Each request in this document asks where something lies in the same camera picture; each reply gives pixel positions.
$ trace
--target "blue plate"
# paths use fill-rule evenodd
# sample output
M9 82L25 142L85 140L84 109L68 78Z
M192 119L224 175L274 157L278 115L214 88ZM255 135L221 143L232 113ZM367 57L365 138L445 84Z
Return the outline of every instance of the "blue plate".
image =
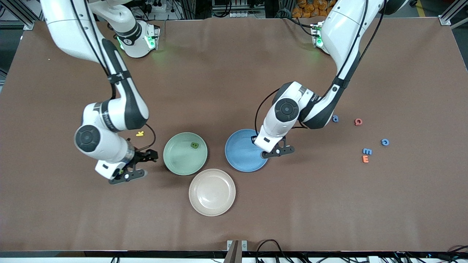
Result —
M254 172L265 165L267 159L260 157L262 149L252 143L250 137L256 135L252 129L233 133L227 139L224 153L229 164L241 172Z

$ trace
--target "white plate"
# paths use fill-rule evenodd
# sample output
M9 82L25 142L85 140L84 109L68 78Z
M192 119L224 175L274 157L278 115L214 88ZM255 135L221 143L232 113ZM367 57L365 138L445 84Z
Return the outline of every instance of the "white plate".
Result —
M222 215L234 203L234 181L226 172L218 169L202 171L190 184L189 198L198 213L205 216Z

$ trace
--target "plate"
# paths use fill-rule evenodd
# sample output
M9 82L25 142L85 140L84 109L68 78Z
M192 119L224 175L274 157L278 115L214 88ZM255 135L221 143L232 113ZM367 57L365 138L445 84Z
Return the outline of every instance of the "plate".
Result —
M200 170L208 157L205 141L191 132L172 137L164 147L166 167L176 175L191 175Z
M224 214L234 203L235 185L224 171L208 169L200 172L190 183L190 203L205 216Z
M250 137L256 133L252 129L234 132L227 139L224 153L227 162L241 172L254 172L262 168L267 159L261 157L262 149L252 143Z

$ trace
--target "brown tabletop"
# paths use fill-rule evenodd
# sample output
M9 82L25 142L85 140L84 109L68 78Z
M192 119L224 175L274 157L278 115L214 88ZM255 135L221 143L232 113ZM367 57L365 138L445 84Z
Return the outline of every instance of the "brown tabletop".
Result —
M468 243L468 73L437 18L384 19L336 108L339 122L290 131L296 152L254 173L229 166L227 138L253 128L259 103L283 83L323 94L336 73L331 57L282 20L167 22L163 32L162 51L123 54L161 159L139 166L146 178L120 185L73 144L84 107L110 96L100 66L59 50L44 23L24 32L0 95L1 250L217 250L231 239L254 249L267 238L285 250ZM144 146L145 131L122 136ZM164 145L180 132L207 142L202 169L233 178L236 200L225 214L198 214L188 196L193 176L165 168ZM373 150L367 164L364 147Z

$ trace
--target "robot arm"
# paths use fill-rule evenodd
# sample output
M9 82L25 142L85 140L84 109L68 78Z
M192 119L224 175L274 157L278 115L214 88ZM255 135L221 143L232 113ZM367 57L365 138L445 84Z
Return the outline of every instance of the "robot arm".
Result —
M41 6L57 47L73 57L100 63L120 94L120 98L85 107L81 127L75 133L76 147L99 160L96 171L112 181L128 165L155 161L156 152L140 153L117 135L119 131L143 127L149 117L148 107L116 47L102 36L91 19L86 0L42 0Z
M396 12L407 1L387 2L393 12ZM338 0L322 28L313 29L314 33L320 34L320 40L314 38L314 43L330 54L336 64L336 77L323 97L297 82L286 83L279 89L254 142L265 151L263 157L281 155L277 143L296 120L310 129L323 128L330 121L341 94L358 66L359 42L383 6L384 0Z

